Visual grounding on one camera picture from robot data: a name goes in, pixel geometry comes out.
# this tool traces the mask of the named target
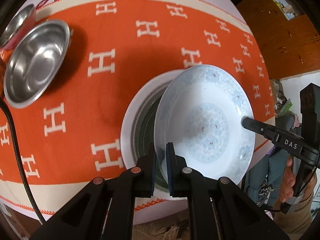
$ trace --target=orange tablecloth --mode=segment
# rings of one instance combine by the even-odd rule
[[[268,73],[249,27],[207,2],[60,0],[38,10],[37,18],[62,19],[72,32],[48,90],[25,109],[10,108],[28,182],[44,214],[53,214],[94,177],[125,170],[119,142],[125,111],[161,73],[218,66],[242,85],[255,119],[273,120]],[[3,114],[0,129],[0,198],[32,210]],[[157,202],[142,201],[136,209]]]

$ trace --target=brown wooden surface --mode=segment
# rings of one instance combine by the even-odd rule
[[[320,36],[307,15],[288,21],[273,0],[244,0],[237,8],[255,36],[271,79],[320,69]]]

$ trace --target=brown sweater sleeve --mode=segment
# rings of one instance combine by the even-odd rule
[[[274,222],[290,237],[292,234],[303,234],[312,223],[311,203],[313,194],[305,201],[299,203],[294,213],[283,214],[277,212],[274,217]],[[273,209],[279,210],[281,202],[279,199],[275,201]]]

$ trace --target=metal bowl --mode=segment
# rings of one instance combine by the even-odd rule
[[[68,25],[47,21],[33,28],[12,53],[4,75],[4,95],[15,108],[36,101],[49,86],[66,55]]]
[[[12,18],[0,37],[0,49],[14,49],[35,26],[36,8],[30,4]]]

